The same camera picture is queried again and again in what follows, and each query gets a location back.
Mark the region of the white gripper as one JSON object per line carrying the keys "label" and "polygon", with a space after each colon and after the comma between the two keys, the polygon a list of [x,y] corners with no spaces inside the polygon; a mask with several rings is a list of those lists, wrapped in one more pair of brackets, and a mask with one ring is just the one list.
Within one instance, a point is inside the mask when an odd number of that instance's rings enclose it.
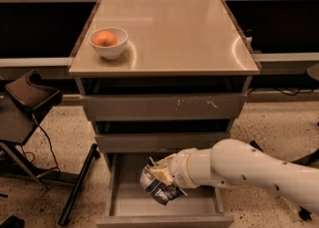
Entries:
{"label": "white gripper", "polygon": [[164,168],[152,167],[150,172],[155,179],[165,185],[174,184],[179,188],[194,189],[197,185],[191,180],[187,170],[187,161],[193,152],[195,148],[188,148],[168,155],[157,161],[157,166]]}

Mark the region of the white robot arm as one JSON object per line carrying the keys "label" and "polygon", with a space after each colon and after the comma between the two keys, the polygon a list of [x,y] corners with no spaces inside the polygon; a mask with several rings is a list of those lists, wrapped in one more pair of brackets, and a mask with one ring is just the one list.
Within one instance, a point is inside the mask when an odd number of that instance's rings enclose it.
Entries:
{"label": "white robot arm", "polygon": [[151,167],[151,174],[179,188],[257,186],[273,190],[319,214],[319,170],[276,159],[237,139],[207,149],[188,148]]}

